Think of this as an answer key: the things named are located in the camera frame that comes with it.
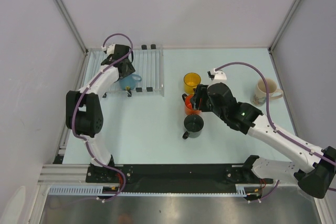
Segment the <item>grey mug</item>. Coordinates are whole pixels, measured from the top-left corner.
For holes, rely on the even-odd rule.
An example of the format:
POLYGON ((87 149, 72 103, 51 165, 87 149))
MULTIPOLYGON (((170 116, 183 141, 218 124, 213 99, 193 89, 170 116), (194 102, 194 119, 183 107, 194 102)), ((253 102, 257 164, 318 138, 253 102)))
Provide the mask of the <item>grey mug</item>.
POLYGON ((200 115, 191 114, 184 119, 184 129, 185 132, 182 135, 182 138, 186 140, 187 138, 196 138, 198 137, 204 127, 204 121, 200 115))

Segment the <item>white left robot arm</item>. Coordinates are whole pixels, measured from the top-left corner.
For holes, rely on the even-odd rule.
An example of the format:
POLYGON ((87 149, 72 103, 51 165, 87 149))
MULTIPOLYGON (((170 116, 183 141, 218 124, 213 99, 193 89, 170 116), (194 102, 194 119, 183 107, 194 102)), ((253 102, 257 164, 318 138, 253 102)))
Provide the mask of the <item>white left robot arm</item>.
POLYGON ((106 58, 98 72, 79 90, 66 94, 66 126, 83 141, 91 157, 91 165, 99 167, 98 176, 110 182, 115 178, 116 169, 113 156, 100 136, 103 127, 100 101, 112 84, 134 73, 135 68, 129 59, 129 55, 133 55, 132 47, 111 44, 102 49, 106 58))

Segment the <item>yellow mug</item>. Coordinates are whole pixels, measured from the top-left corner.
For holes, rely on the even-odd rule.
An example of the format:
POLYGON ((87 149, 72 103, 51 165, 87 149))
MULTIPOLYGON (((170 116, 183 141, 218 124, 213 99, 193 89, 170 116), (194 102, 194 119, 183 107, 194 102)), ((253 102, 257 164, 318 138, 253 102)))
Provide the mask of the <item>yellow mug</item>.
POLYGON ((184 91, 187 94, 194 94, 194 89, 201 83, 201 77, 194 72, 187 73, 184 76, 184 91))

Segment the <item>orange cup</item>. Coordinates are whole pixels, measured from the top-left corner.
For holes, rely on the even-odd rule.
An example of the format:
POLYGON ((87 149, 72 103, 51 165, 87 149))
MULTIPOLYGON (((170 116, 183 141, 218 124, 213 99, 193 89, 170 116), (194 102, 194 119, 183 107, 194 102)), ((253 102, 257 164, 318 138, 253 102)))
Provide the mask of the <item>orange cup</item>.
POLYGON ((184 101, 184 111, 186 115, 192 115, 192 114, 197 114, 200 115, 201 111, 200 110, 194 110, 191 104, 191 98, 193 97, 192 94, 182 94, 182 99, 184 101))

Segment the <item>light blue mug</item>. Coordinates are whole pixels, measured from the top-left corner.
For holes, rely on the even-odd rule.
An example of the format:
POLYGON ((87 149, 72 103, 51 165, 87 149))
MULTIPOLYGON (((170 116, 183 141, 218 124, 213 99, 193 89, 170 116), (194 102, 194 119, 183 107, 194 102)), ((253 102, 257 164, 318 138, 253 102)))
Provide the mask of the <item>light blue mug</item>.
POLYGON ((119 80, 119 86, 122 90, 133 90, 136 85, 142 81, 142 77, 138 74, 130 74, 119 80))

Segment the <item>beige patterned ceramic mug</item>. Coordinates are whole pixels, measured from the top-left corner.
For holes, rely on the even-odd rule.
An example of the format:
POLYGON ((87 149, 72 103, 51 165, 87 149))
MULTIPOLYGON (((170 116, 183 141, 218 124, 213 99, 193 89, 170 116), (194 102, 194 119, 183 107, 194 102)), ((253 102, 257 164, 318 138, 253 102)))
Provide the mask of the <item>beige patterned ceramic mug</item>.
POLYGON ((266 78, 266 84, 263 79, 259 79, 254 92, 251 96, 251 103, 255 106, 262 106, 267 100, 267 89, 269 101, 277 100, 283 97, 283 91, 278 88, 277 83, 273 79, 266 78))

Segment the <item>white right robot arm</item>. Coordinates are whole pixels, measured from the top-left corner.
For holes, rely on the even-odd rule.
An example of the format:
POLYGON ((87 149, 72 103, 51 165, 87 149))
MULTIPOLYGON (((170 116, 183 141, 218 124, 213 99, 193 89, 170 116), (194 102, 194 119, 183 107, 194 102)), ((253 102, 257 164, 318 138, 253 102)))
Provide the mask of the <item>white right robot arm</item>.
POLYGON ((286 133, 271 124, 266 114, 249 103, 238 102, 230 88, 218 82, 199 84, 191 98, 193 109, 212 112, 229 128, 263 141, 289 162, 268 161, 252 155, 242 169, 243 179, 254 183, 259 178, 272 178, 283 182, 296 182, 308 195, 325 197, 335 177, 335 148, 321 148, 299 137, 286 133))

